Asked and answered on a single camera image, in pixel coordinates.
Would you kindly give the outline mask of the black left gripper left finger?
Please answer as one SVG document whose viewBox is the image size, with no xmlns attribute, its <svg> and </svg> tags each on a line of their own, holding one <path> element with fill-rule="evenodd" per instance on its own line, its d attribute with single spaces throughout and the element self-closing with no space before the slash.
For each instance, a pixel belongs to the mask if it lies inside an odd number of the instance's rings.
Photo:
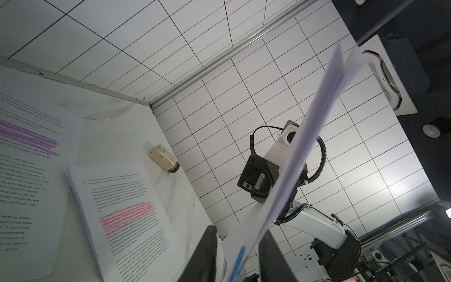
<svg viewBox="0 0 451 282">
<path fill-rule="evenodd" d="M 216 281 L 217 247 L 217 228 L 214 225 L 209 225 L 200 239 L 178 282 Z"/>
</svg>

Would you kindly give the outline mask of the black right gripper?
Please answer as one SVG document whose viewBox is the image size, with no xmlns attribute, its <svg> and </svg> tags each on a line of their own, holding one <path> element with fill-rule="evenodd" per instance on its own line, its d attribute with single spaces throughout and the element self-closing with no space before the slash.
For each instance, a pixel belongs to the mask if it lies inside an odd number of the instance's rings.
<svg viewBox="0 0 451 282">
<path fill-rule="evenodd" d="M 253 153 L 238 179 L 237 186 L 249 192 L 251 198 L 264 203 L 279 177 L 279 166 Z"/>
</svg>

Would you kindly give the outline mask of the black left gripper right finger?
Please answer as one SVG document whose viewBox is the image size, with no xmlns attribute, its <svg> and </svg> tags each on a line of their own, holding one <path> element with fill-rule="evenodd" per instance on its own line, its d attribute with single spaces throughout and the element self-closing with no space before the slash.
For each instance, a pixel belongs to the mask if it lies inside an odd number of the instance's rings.
<svg viewBox="0 0 451 282">
<path fill-rule="evenodd" d="M 297 282 L 280 248 L 268 230 L 258 245 L 262 282 Z"/>
</svg>

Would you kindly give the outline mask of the blue highlighted paper document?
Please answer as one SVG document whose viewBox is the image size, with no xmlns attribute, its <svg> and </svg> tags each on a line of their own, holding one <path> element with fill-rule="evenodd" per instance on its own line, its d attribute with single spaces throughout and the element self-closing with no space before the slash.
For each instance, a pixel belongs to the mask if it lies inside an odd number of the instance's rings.
<svg viewBox="0 0 451 282">
<path fill-rule="evenodd" d="M 347 58 L 344 58 L 340 48 L 334 51 L 329 67 L 321 82 L 319 90 L 313 99 L 307 114 L 299 124 L 290 147 L 288 156 L 279 168 L 279 177 L 272 187 L 264 203 L 256 202 L 240 225 L 231 232 L 223 242 L 224 255 L 227 262 L 227 272 L 224 280 L 229 282 L 236 258 L 242 246 L 246 247 L 240 278 L 246 261 L 252 252 L 258 251 L 258 245 L 263 236 L 275 225 L 274 221 L 283 210 L 291 191 L 297 184 L 301 172 L 306 169 L 309 184 L 322 173 L 327 158 L 325 143 L 319 133 L 344 88 L 367 65 L 358 48 L 354 48 Z M 293 263 L 288 263 L 293 274 L 299 281 L 299 271 Z M 322 278 L 330 278 L 325 268 L 318 263 L 306 269 L 306 273 L 320 272 Z"/>
</svg>

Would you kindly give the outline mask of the pink highlighted paper document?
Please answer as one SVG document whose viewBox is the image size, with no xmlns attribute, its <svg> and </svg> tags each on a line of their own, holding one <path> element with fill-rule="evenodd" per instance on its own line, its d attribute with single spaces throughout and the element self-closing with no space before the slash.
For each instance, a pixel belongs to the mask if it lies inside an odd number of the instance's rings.
<svg viewBox="0 0 451 282">
<path fill-rule="evenodd" d="M 171 282 L 185 259 L 140 162 L 65 169 L 105 282 Z"/>
</svg>

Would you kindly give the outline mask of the purple highlighted paper document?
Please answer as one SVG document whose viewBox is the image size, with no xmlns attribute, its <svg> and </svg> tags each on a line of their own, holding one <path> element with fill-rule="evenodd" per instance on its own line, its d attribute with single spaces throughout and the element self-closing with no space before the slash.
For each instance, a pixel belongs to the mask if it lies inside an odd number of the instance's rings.
<svg viewBox="0 0 451 282">
<path fill-rule="evenodd" d="M 1 91 L 1 280 L 48 276 L 56 262 L 84 122 L 37 95 Z"/>
</svg>

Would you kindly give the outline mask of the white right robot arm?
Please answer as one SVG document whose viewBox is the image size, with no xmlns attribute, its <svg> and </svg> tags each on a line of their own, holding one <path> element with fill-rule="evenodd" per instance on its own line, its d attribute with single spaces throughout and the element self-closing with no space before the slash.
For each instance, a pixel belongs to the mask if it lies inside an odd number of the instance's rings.
<svg viewBox="0 0 451 282">
<path fill-rule="evenodd" d="M 264 203 L 279 177 L 278 169 L 276 164 L 253 153 L 237 185 L 249 192 L 253 200 Z M 323 215 L 308 203 L 295 200 L 299 185 L 307 180 L 307 170 L 304 169 L 274 224 L 287 224 L 312 236 L 311 248 L 318 255 L 319 265 L 325 268 L 332 281 L 344 281 L 354 275 L 361 242 L 352 231 L 344 229 L 344 224 L 338 219 Z"/>
</svg>

